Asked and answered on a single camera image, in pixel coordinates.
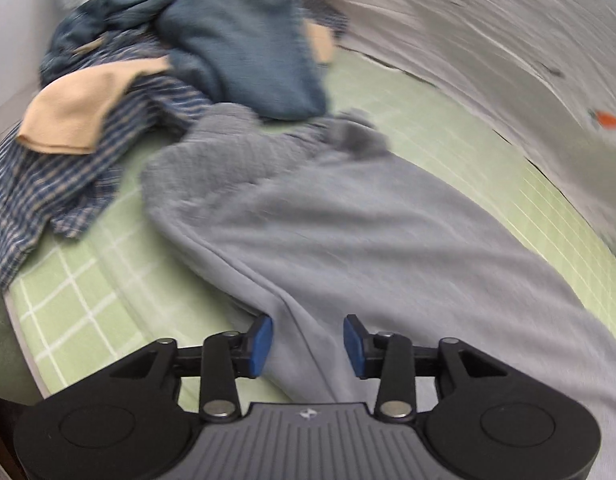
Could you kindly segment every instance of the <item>bed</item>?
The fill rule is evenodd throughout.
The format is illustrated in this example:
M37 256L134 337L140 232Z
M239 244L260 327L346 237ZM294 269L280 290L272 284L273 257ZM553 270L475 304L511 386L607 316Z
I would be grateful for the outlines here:
M9 1L0 0L0 12ZM452 88L438 74L417 70L398 48L387 56L385 43L363 44L354 21L360 7L345 9L353 27L326 77L333 109L366 110L389 137L392 151L464 193L543 256L616 338L616 257L610 239L602 240L528 160L536 155L528 145L505 128L495 131L492 115L476 106L469 89ZM18 0L8 18L0 18L0 139L35 92L38 60L61 16L54 0ZM18 341L44 395L154 338L196 345L231 328L222 294L169 255L142 213L140 170L167 142L158 131L141 139L123 160L119 196L83 240L46 232L6 292ZM543 159L533 162L544 171L550 166ZM239 389L244 404L287 399L264 379L244 381ZM184 384L182 406L196 409L197 390L192 380Z

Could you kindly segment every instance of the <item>gray sweatpants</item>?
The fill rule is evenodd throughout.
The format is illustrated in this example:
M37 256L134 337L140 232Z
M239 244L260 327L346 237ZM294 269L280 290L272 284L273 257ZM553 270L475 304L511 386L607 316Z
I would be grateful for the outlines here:
M590 478L616 480L614 338L545 260L361 117L267 136L247 108L215 105L142 185L181 260L273 318L266 372L293 400L372 404L346 314L417 345L456 336L587 406L603 437Z

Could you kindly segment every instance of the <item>green checkered sheet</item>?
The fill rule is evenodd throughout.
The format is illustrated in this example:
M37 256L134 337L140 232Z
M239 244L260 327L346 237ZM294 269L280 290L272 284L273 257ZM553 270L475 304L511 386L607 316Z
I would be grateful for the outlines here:
M616 337L616 259L518 150L434 87L358 54L340 51L326 84L333 109L368 112L395 153L499 219L563 275ZM11 286L11 316L49 392L154 338L197 345L230 329L223 295L169 255L142 213L140 170L168 142L163 132L145 136L123 161L117 200L85 238L47 232ZM265 380L238 382L245 404L285 400ZM197 391L198 381L186 381L182 405L194 408Z

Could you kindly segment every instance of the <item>white grid lines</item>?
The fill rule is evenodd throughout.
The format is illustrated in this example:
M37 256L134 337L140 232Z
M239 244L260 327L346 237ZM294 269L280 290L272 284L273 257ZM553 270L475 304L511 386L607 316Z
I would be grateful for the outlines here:
M539 229L539 231L541 231L541 228L534 222L534 220L532 218L530 218L530 216L528 216L528 214L521 209L517 204L515 204L515 207L517 209L519 209L521 211L521 213L523 213L526 218L528 218L528 220L537 227L537 229ZM575 266L572 265L572 262L569 261L568 258L566 258L566 256L562 253L562 250L557 246L557 244L555 244L555 242L553 240L551 240L550 238L546 237L546 239L555 247L555 249L557 249L557 251L559 252L559 254L561 254L563 256L563 260L565 262L568 262L568 264L570 265L570 267L572 268L572 270L575 272L576 275L579 276L579 278L581 279L581 282L584 283L586 285L586 288L590 291L591 295L593 298L595 298L595 300L597 300L597 303L602 305L603 303L601 303L601 300L597 297L597 295L594 293L594 291L590 288L590 284L587 282L587 280L585 280L583 278L583 276L579 273L579 271L577 270L577 268Z
M544 182L542 182L541 180L539 180L539 179L536 177L536 175L533 175L533 176L535 177L535 180L536 180L537 182L541 183L541 185L542 185L542 186L544 186L544 189L545 189L546 191L548 191L548 192L550 192L550 193L552 192L552 190L551 190L551 189L550 189L550 188L546 185L546 183L544 183ZM528 184L528 186L532 187L532 188L533 188L533 189L537 192L537 194L539 194L539 195L540 195L540 196L541 196L541 197L542 197L542 198L543 198L543 199L547 202L546 197L542 194L542 192L541 192L541 191L539 191L536 187L534 187L534 186L533 186L533 184L532 184L532 183L531 183L528 179L524 178L524 181L525 181L525 183L527 183L527 184ZM557 208L553 207L553 206L552 206L552 205L550 205L550 204L549 204L549 206L550 206L550 209L551 209L554 213L556 213L556 214L559 216L559 218L561 218L561 219L562 219L562 220L566 223L566 225L568 225L568 226L572 229L572 232L573 232L573 233L574 233L574 235L575 235L575 236L579 239L579 241L580 241L580 242L581 242L584 246L586 246L586 247L587 247L587 246L588 246L587 241L585 241L585 240L581 237L581 235L579 234L579 231L578 231L578 230L576 230L576 229L574 228L573 224L571 224L571 223L570 223L567 219L563 218L562 213L561 213L561 212L560 212ZM546 214L543 212L543 210L542 210L541 208L537 207L537 209L539 209L539 210L543 213L543 215L544 215L544 216L546 215ZM574 215L574 213L573 213L573 212L572 212L569 208L566 208L566 209L568 210L568 213L569 213L570 217L571 217L571 218L575 221L575 224L577 225L577 227L584 226L585 228L592 229L592 227L590 227L590 225L589 225L589 224L588 224L588 223L587 223L587 222L586 222L583 218L579 218L579 219L578 219L578 218L576 218L576 216ZM596 262L597 262L597 263L601 266L601 262L598 260L597 255L596 255L593 251L589 251L589 253L590 253L590 255L591 255L591 256L595 259L595 261L596 261Z
M581 253L579 253L579 251L577 250L577 248L575 247L575 245L574 245L574 244L570 241L570 238L569 238L569 237L567 237L567 236L566 236L566 235L565 235L565 234L564 234L564 233L563 233L563 232L559 229L559 227L557 227L557 226L555 225L555 223L554 223L554 222L550 219L550 217L549 217L549 216L547 216L547 214L546 214L546 213L545 213L542 209L540 209L540 208L539 208L539 206L537 206L537 205L533 202L533 200L532 200L532 199L531 199L531 198L530 198L530 197L529 197L526 193L524 193L524 192L523 192L523 190L521 191L521 194L522 194L524 197L526 197L526 198L527 198L527 199L528 199L528 200L529 200L529 201L530 201L530 202L531 202L531 203L532 203L532 204L533 204L533 205L534 205L534 206L535 206L535 207L539 210L539 213L541 213L541 215L543 215L543 216L544 216L544 218L546 218L546 219L547 219L547 221L549 221L549 222L550 222L550 224L552 224L552 225L554 226L554 228L555 228L555 229L557 229L557 232L558 232L558 233L562 236L562 239L563 239L563 240L566 240L566 242L568 242L568 244L570 245L570 247L572 247L572 249L575 251L575 254L579 257L579 260L581 260L582 262L584 262L584 264L588 267L588 270L590 270L590 273L591 273L591 274L592 274L592 275L593 275L593 276L597 279L597 281L599 282L599 285L601 286L601 288L603 288L603 289L604 289L604 292L605 292L608 296L610 296L610 292L609 292L609 291L608 291L608 289L606 288L606 285L605 285L605 284L601 281L601 279L600 279L600 278L599 278L599 277L595 274L595 271L593 270L593 268L592 268L592 267L590 266L590 264L588 263L588 260L587 260L586 258L584 258L584 257L581 255ZM555 248L559 251L559 253L563 256L563 253L562 253L562 251L560 250L560 248L559 248L559 247L557 247L557 244L556 244L556 243L555 243L555 242L554 242L551 238L549 238L549 237L547 237L547 236L546 236L546 239L547 239L548 241L550 241L550 243L551 243L551 244L552 244L552 245L553 245L553 246L554 246L554 247L555 247ZM592 256L592 257L593 257L593 258L597 261L597 263L599 263L599 261L598 261L598 260L597 260L597 258L594 256L594 254L591 254L591 256Z
M104 311L104 309L112 304L114 300L117 299L116 294L108 294L103 300L101 300L90 312L92 316L96 316L97 314ZM81 330L85 325L90 323L92 320L89 316L83 316L80 318L75 324L70 326L61 336L53 342L48 347L44 348L37 356L35 356L35 361L40 361L44 357L49 356L52 352L57 351L61 346L63 346L68 339L70 339L73 335L75 335L79 330ZM116 351L111 352L112 355L117 357Z
M37 318L34 314L34 311L32 310L32 302L30 302L30 297L28 296L27 290L25 288L25 283L23 280L20 280L19 282L19 287L21 288L21 293L24 297L25 303L27 304L28 307L28 312L30 313L30 316L32 318L32 323L34 323L34 327L37 331L37 333L39 334L39 338L41 339L41 344L43 345L43 347L45 349L48 349L48 341L45 338L43 331L41 331L41 327L39 326L39 322L37 321ZM68 381L66 381L65 377L63 376L62 371L59 368L59 365L57 365L57 362L54 358L54 355L52 355L52 352L49 352L48 357L50 359L50 362L52 363L52 367L54 368L54 371L57 372L57 377L59 378L59 381L61 382L61 384L63 385L63 387L68 386Z
M45 253L41 258L39 258L38 262L35 262L28 269L25 269L23 272L20 272L18 277L24 278L25 276L32 274L33 272L35 272L35 270L41 267L48 260L48 258L50 258L53 254L56 254L56 252L57 252L57 248L53 247L47 253Z
M140 346L143 346L146 343L146 338L143 336L141 332L136 332L130 339L124 343L124 345L119 349L119 355L127 355L130 352L135 351Z
M130 229L129 231L127 231L124 234L120 235L120 237L118 237L118 238L109 238L110 231L107 231L103 226L101 226L101 230L104 231L105 235L112 241L112 244L110 245L110 247L114 248L115 246L118 246L121 242L126 241L132 235L137 234L147 224L148 223L147 223L147 221L145 219L141 219L140 221L138 221L136 223L136 225L132 229Z
M66 262L65 256L63 255L63 252L61 251L61 249L60 249L60 247L58 245L57 245L57 248L59 250L59 260L61 262L61 265L63 266L63 270L68 275L68 280L72 284L72 286L73 286L73 288L74 288L74 290L76 292L76 296L78 297L79 303L81 304L83 309L86 311L86 317L88 318L89 322L92 324L92 326L94 327L96 332L101 337L102 341L104 342L105 347L108 349L110 354L113 357L116 357L116 351L114 350L114 348L110 344L110 341L108 340L108 338L105 335L104 331L101 329L101 326L99 325L99 323L94 318L94 315L92 314L92 311L88 307L88 301L86 301L86 299L83 297L83 293L81 292L80 287L76 283L75 274L72 274L72 271L70 270L70 266Z
M119 261L123 264L124 268L128 271L131 276L131 282L133 283L142 283L142 278L151 272L154 268L158 267L162 264L165 257L162 257L155 262L152 262L150 265L144 267L143 269L135 270L131 263L128 262L127 258L124 256L123 252L119 250L117 245L117 241L114 238L114 235L103 225L103 222L99 225L101 231L105 234L110 241L110 248L117 254ZM161 310L158 302L154 301L151 294L144 294L146 300L150 303L155 312L159 313L160 316L164 316L164 312Z
M94 264L96 264L96 260L94 258L88 260L85 264L83 264L81 267L79 267L72 274L72 278L78 278L81 274L86 272L86 270L88 270L90 267L94 266ZM23 285L23 280L22 280L21 277L19 277L16 280L16 282L20 283L21 285ZM34 307L31 307L29 311L24 312L24 314L21 316L20 320L23 321L28 316L31 316L35 312L40 311L44 306L46 306L48 303L50 303L54 298L59 296L59 294L63 290L65 290L65 288L67 288L70 284L72 284L72 282L73 282L73 280L70 277L67 277L65 280L63 280L61 283L59 283L59 285L57 285L56 288L54 288L54 290L50 294L48 294L45 298L43 298L43 300L41 300L39 303L37 303Z

